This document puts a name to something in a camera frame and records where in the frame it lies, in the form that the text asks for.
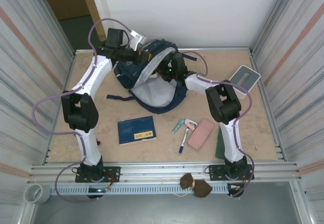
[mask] blue marker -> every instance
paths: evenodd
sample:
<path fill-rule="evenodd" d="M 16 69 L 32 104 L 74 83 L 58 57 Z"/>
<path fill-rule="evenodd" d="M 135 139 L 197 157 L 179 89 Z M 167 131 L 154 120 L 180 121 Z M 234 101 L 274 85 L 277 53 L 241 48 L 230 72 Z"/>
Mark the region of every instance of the blue marker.
<path fill-rule="evenodd" d="M 181 142 L 180 149 L 179 149 L 179 153 L 180 153 L 180 154 L 182 153 L 182 150 L 183 150 L 183 147 L 184 147 L 184 143 L 186 142 L 186 138 L 187 138 L 187 136 L 188 136 L 188 133 L 189 133 L 189 128 L 187 127 L 187 128 L 186 128 L 186 132 L 184 133 L 183 140 L 182 140 L 182 142 Z"/>
<path fill-rule="evenodd" d="M 184 119 L 181 120 L 178 125 L 174 128 L 174 130 L 172 131 L 172 133 L 174 134 L 175 132 L 178 131 L 178 129 L 180 129 L 180 127 L 184 124 Z"/>

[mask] navy blue backpack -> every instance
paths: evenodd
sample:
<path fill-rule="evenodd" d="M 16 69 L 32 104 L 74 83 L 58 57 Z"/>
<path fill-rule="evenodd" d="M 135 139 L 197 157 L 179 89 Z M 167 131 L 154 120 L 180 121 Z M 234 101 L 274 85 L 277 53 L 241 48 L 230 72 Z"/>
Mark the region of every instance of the navy blue backpack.
<path fill-rule="evenodd" d="M 150 112 L 164 114 L 183 101 L 187 88 L 179 86 L 175 80 L 167 82 L 159 75 L 152 74 L 168 54 L 178 53 L 178 48 L 174 43 L 165 40 L 153 40 L 142 49 L 153 55 L 151 61 L 139 65 L 132 62 L 118 63 L 114 69 L 118 81 L 132 96 L 123 98 L 107 95 L 107 98 L 123 101 L 134 99 Z M 196 60 L 188 55 L 183 56 Z"/>

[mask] green cloth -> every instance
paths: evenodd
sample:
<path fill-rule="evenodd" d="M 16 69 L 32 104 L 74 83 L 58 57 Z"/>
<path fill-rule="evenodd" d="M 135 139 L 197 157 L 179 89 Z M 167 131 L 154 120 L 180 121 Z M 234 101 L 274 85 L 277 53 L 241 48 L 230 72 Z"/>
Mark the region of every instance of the green cloth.
<path fill-rule="evenodd" d="M 225 144 L 221 128 L 218 129 L 217 146 L 216 146 L 216 158 L 225 159 Z"/>

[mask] light blue marker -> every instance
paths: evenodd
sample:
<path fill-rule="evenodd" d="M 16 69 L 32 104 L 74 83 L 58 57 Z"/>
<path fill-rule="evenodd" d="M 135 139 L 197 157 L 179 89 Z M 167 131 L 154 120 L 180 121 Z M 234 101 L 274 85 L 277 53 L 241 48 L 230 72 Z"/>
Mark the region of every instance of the light blue marker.
<path fill-rule="evenodd" d="M 180 129 L 180 127 L 184 124 L 184 119 L 182 119 L 178 125 L 174 128 L 174 130 L 172 131 L 172 133 L 174 134 L 175 132 L 178 131 L 178 129 Z"/>

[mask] blue booklet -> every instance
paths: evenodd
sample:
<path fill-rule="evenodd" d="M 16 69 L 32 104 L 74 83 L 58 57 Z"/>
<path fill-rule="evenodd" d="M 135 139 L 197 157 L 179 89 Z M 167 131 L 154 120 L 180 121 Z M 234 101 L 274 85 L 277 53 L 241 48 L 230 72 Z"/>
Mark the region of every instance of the blue booklet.
<path fill-rule="evenodd" d="M 119 145 L 156 139 L 153 117 L 143 117 L 118 122 Z"/>

